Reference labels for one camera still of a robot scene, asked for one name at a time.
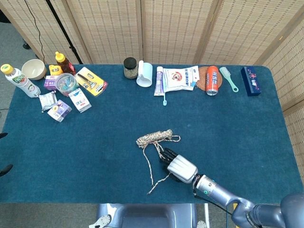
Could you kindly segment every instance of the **white bowl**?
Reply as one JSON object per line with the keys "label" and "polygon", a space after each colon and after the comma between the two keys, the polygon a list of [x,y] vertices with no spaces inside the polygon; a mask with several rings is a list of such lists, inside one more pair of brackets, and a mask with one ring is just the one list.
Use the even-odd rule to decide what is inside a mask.
{"label": "white bowl", "polygon": [[22,73],[30,80],[42,79],[47,69],[40,59],[31,59],[22,66]]}

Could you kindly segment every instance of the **rope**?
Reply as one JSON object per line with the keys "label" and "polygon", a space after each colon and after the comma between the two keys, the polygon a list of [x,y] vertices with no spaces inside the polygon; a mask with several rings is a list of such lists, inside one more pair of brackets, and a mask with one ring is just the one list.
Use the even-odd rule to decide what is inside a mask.
{"label": "rope", "polygon": [[146,158],[148,165],[149,165],[149,169],[150,169],[150,179],[151,179],[151,185],[153,187],[148,192],[148,195],[155,189],[155,187],[158,185],[158,183],[165,181],[169,177],[170,173],[164,179],[157,181],[156,184],[154,185],[151,164],[150,164],[150,161],[149,161],[146,153],[144,152],[144,150],[146,149],[146,147],[149,144],[153,144],[156,148],[156,151],[157,151],[159,157],[164,158],[161,154],[161,151],[163,150],[163,148],[159,143],[162,141],[179,142],[180,140],[181,140],[181,137],[179,135],[173,135],[173,132],[170,129],[166,130],[164,132],[158,131],[158,132],[154,132],[151,134],[146,134],[136,140],[138,147],[142,148],[142,153],[143,153],[144,157]]}

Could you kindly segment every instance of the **plastic bottle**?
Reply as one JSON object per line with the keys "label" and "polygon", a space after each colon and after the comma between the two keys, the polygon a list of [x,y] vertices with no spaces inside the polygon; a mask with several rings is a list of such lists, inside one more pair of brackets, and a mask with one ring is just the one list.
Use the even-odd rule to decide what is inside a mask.
{"label": "plastic bottle", "polygon": [[58,51],[55,52],[56,56],[55,59],[57,61],[57,64],[61,67],[62,71],[64,73],[70,73],[72,75],[75,75],[75,68],[72,63],[62,54]]}
{"label": "plastic bottle", "polygon": [[1,66],[2,73],[5,74],[7,80],[22,89],[29,97],[38,97],[40,89],[34,85],[22,72],[17,68],[13,68],[10,64]]}

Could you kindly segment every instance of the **red can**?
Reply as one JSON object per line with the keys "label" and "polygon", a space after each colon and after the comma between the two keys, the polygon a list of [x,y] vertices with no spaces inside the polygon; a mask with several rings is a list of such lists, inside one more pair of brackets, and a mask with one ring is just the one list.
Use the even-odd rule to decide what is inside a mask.
{"label": "red can", "polygon": [[216,66],[209,66],[206,75],[206,93],[214,96],[218,93],[219,69]]}

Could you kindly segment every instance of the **yellow package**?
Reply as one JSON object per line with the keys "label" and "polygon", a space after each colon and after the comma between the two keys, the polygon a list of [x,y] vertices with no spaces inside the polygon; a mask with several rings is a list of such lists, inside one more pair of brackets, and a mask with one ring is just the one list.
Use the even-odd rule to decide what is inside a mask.
{"label": "yellow package", "polygon": [[61,67],[58,65],[49,65],[48,68],[51,75],[60,75],[63,73]]}
{"label": "yellow package", "polygon": [[74,78],[83,88],[94,96],[100,95],[108,86],[106,81],[102,80],[86,67],[78,71],[74,75]]}

